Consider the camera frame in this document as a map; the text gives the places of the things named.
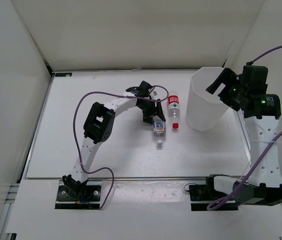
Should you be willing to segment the blue orange label bottle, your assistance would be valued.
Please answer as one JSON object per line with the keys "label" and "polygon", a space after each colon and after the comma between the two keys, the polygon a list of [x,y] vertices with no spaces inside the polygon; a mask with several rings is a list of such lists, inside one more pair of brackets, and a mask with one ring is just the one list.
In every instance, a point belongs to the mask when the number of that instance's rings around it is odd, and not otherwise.
{"label": "blue orange label bottle", "polygon": [[163,147],[166,139],[166,125],[161,119],[154,119],[152,123],[153,127],[153,141],[158,149]]}

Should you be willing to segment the red label plastic bottle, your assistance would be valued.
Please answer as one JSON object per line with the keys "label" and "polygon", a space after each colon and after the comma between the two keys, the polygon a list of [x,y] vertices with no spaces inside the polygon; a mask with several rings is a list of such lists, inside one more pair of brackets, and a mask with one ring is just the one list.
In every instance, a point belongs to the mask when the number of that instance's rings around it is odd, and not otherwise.
{"label": "red label plastic bottle", "polygon": [[177,131],[180,127],[180,102],[176,91],[170,91],[168,96],[168,118],[172,130]]}

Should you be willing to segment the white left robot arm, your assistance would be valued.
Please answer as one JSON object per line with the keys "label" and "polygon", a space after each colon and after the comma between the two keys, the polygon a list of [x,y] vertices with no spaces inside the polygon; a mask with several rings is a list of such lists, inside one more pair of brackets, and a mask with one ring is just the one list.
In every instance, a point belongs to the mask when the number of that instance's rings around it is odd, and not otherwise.
{"label": "white left robot arm", "polygon": [[[123,112],[137,107],[143,114],[143,122],[151,124],[153,118],[165,121],[161,102],[168,99],[155,99],[153,91],[158,85],[150,85],[142,81],[139,86],[132,86],[121,95],[102,91],[92,91],[85,94],[79,101],[73,116],[72,129],[74,141],[78,150],[78,158],[73,170],[62,177],[66,192],[74,200],[81,200],[86,195],[86,184],[93,160],[100,146],[106,142],[113,129],[114,120]],[[76,134],[76,117],[78,110],[85,98],[93,94],[101,94],[114,97],[107,103],[93,103],[83,125],[83,142],[80,145]]]}

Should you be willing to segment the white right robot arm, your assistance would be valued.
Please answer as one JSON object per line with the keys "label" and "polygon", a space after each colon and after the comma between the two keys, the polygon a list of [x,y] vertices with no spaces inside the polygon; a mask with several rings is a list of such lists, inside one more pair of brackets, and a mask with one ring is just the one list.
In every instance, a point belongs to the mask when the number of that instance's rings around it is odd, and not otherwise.
{"label": "white right robot arm", "polygon": [[251,168],[241,180],[227,175],[213,175],[205,187],[206,196],[214,200],[207,206],[216,211],[227,201],[238,205],[275,206],[282,203],[282,175],[276,141],[281,117],[278,95],[267,93],[268,68],[247,64],[241,74],[225,68],[206,91],[235,111],[242,110],[250,139]]}

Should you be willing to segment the white plastic bin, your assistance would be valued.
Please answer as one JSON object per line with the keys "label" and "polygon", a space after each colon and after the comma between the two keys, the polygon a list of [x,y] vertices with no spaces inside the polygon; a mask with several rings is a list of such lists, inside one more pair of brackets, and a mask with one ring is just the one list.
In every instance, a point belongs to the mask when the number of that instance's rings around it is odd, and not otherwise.
{"label": "white plastic bin", "polygon": [[233,110],[217,96],[224,86],[221,85],[214,94],[206,91],[223,70],[222,67],[202,67],[192,75],[185,116],[190,128],[205,132],[217,124],[237,127]]}

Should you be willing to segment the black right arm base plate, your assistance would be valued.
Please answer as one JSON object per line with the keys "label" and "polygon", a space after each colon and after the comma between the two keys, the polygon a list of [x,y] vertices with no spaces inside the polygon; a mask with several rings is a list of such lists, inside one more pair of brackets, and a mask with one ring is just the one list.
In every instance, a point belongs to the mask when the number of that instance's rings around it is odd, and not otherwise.
{"label": "black right arm base plate", "polygon": [[190,195],[192,212],[205,212],[209,203],[227,196],[225,193],[215,191],[208,183],[187,183],[183,191]]}

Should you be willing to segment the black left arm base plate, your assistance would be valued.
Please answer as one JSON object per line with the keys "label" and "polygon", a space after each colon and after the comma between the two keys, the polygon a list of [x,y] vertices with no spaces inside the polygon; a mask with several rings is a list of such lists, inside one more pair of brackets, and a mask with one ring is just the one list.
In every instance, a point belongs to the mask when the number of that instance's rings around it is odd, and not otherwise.
{"label": "black left arm base plate", "polygon": [[54,208],[57,210],[97,210],[100,207],[102,182],[89,181],[81,199],[72,198],[63,183],[58,186]]}

